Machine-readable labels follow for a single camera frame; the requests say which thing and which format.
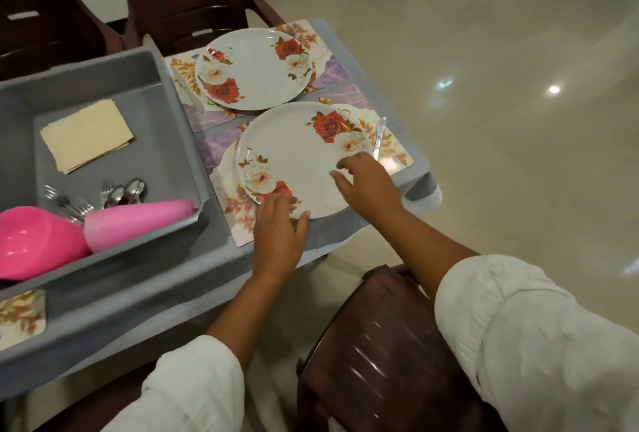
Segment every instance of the purple marble pattern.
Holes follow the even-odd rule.
[[[322,95],[324,100],[330,99],[331,104],[349,104],[359,109],[372,109],[372,105],[366,100],[366,97],[360,92],[355,84],[350,84],[335,92],[329,92]],[[314,93],[308,94],[304,100],[319,102],[320,96]]]
[[[218,110],[215,112],[206,110],[204,111],[204,113],[200,114],[197,111],[197,107],[195,107],[194,105],[182,103],[182,107],[184,107],[184,112],[187,113],[188,122],[189,124],[191,124],[191,130],[194,133],[203,131],[204,129],[212,128],[213,126],[217,126],[226,121],[233,120],[233,117],[222,110]]]
[[[211,174],[219,166],[226,149],[239,140],[241,135],[242,129],[232,128],[196,142],[197,152],[202,159],[206,174]]]
[[[315,90],[323,89],[339,81],[346,81],[348,79],[350,79],[348,72],[342,67],[335,56],[331,55],[328,62],[326,62],[324,73],[313,81],[311,87]]]

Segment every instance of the plate rim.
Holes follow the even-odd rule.
[[[244,158],[242,158],[242,161],[240,161],[240,147],[241,147],[241,143],[242,143],[242,138],[244,138],[244,136],[248,133],[249,135],[251,134],[252,131],[249,131],[251,128],[254,128],[255,125],[255,121],[257,121],[260,117],[262,117],[263,115],[267,115],[269,113],[271,113],[272,111],[275,112],[281,112],[282,109],[284,107],[287,108],[287,106],[290,105],[297,105],[297,104],[304,104],[304,105],[312,105],[315,106],[317,108],[320,107],[330,107],[331,108],[331,112],[333,110],[338,111],[339,113],[343,113],[344,111],[342,109],[340,109],[339,107],[333,107],[333,105],[331,104],[322,104],[321,102],[315,102],[315,101],[291,101],[291,102],[287,102],[285,104],[281,104],[278,106],[275,106],[271,109],[269,109],[268,111],[265,111],[264,113],[260,114],[258,117],[256,117],[255,119],[253,119],[248,127],[246,129],[244,129],[244,132],[242,132],[242,135],[240,136],[240,138],[237,141],[237,145],[235,146],[235,159],[234,159],[234,167],[235,167],[235,175],[238,179],[238,183],[240,184],[240,186],[246,191],[246,194],[249,196],[249,198],[251,198],[251,201],[257,203],[258,205],[260,205],[261,203],[252,195],[252,192],[244,185],[244,177],[243,177],[243,172],[241,167],[239,166],[239,162],[244,162]],[[361,128],[361,125],[359,124],[359,121],[356,121],[355,119],[353,119],[352,117],[348,117],[349,121],[354,122],[357,127]],[[369,149],[372,151],[372,145],[370,143],[370,141],[368,140],[368,137],[365,138],[366,143],[369,146]],[[329,215],[323,215],[323,217],[328,217],[330,215],[334,215],[334,213],[331,213]],[[323,217],[313,217],[313,214],[311,213],[311,219],[313,218],[323,218]]]
[[[196,79],[197,87],[200,89],[200,92],[204,95],[204,97],[206,97],[207,99],[209,99],[211,102],[214,102],[215,104],[219,104],[219,105],[221,105],[221,106],[223,106],[223,107],[226,107],[226,108],[229,108],[229,109],[238,110],[238,111],[242,111],[242,112],[261,112],[261,111],[263,111],[263,110],[268,110],[268,109],[271,109],[271,108],[276,108],[276,107],[279,107],[279,106],[281,106],[281,105],[284,105],[284,104],[288,104],[288,103],[290,103],[293,99],[295,99],[296,97],[298,97],[298,96],[302,93],[302,91],[303,91],[304,89],[306,89],[306,87],[307,87],[307,85],[308,85],[308,83],[309,83],[309,81],[311,80],[311,77],[312,77],[312,75],[313,75],[313,71],[314,71],[315,69],[311,70],[310,72],[308,72],[308,74],[307,74],[306,76],[304,76],[304,79],[305,79],[304,83],[303,83],[303,84],[300,84],[300,89],[299,89],[299,91],[298,91],[298,92],[297,92],[297,93],[296,93],[293,97],[291,97],[288,101],[283,102],[282,104],[274,105],[274,106],[271,106],[271,107],[262,107],[262,108],[259,108],[259,109],[242,109],[242,108],[235,107],[233,104],[226,103],[226,102],[224,102],[224,101],[217,100],[217,99],[212,99],[211,97],[209,97],[209,96],[208,96],[208,94],[206,93],[206,89],[204,89],[203,84],[199,81],[199,79],[198,79],[198,77],[197,77],[198,67],[201,67],[201,66],[202,66],[202,64],[204,63],[204,62],[203,62],[203,57],[202,57],[202,55],[204,55],[204,54],[205,54],[206,50],[207,50],[207,49],[208,49],[208,48],[209,48],[209,47],[210,47],[213,43],[215,43],[215,42],[217,42],[217,41],[219,41],[219,40],[222,40],[224,37],[234,36],[234,35],[236,35],[238,32],[270,32],[270,33],[278,33],[280,36],[282,36],[282,37],[284,38],[284,41],[288,41],[288,40],[293,39],[293,40],[295,40],[295,41],[296,41],[296,42],[297,42],[297,43],[298,43],[298,44],[299,44],[302,48],[304,48],[304,46],[302,45],[302,43],[301,43],[299,40],[297,40],[294,36],[291,36],[291,35],[289,35],[288,33],[285,33],[285,32],[280,32],[280,31],[275,30],[275,29],[273,29],[273,28],[249,27],[249,28],[241,28],[241,29],[238,29],[238,30],[233,30],[233,31],[231,31],[231,32],[225,33],[224,35],[221,35],[221,36],[219,36],[219,37],[215,38],[214,40],[211,40],[211,41],[210,41],[209,43],[207,43],[206,45],[204,45],[204,46],[203,46],[203,47],[199,50],[199,52],[198,52],[198,57],[196,58],[196,65],[195,65],[195,67],[194,67],[194,75],[195,75],[195,79]],[[313,59],[311,58],[311,55],[310,55],[310,54],[308,54],[308,57],[309,57],[309,62],[310,62],[310,64],[311,64],[311,67],[313,67]]]

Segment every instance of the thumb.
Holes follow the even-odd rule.
[[[302,213],[302,216],[297,220],[295,235],[297,237],[297,241],[300,243],[302,248],[304,248],[304,244],[306,243],[306,237],[309,234],[310,219],[311,219],[311,212],[309,210],[306,210],[304,213]]]
[[[331,177],[335,180],[335,185],[339,192],[346,198],[346,194],[350,192],[353,188],[351,182],[346,179],[346,177],[341,174],[339,171],[332,170],[330,172]]]

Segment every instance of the hand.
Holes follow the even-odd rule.
[[[289,216],[291,203],[295,203],[294,197],[275,193],[258,207],[253,230],[253,277],[256,279],[281,285],[291,277],[302,257],[311,212],[302,213],[294,228]]]
[[[339,171],[331,171],[337,189],[344,200],[368,222],[376,225],[396,211],[404,211],[401,196],[384,166],[368,153],[357,153],[337,162],[338,169],[353,175],[353,184]]]

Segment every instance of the hot pink plastic container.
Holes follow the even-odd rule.
[[[137,203],[107,208],[84,217],[84,237],[94,253],[101,252],[187,218],[195,211],[191,200]]]
[[[83,228],[66,218],[34,206],[0,213],[0,279],[26,281],[89,254]]]

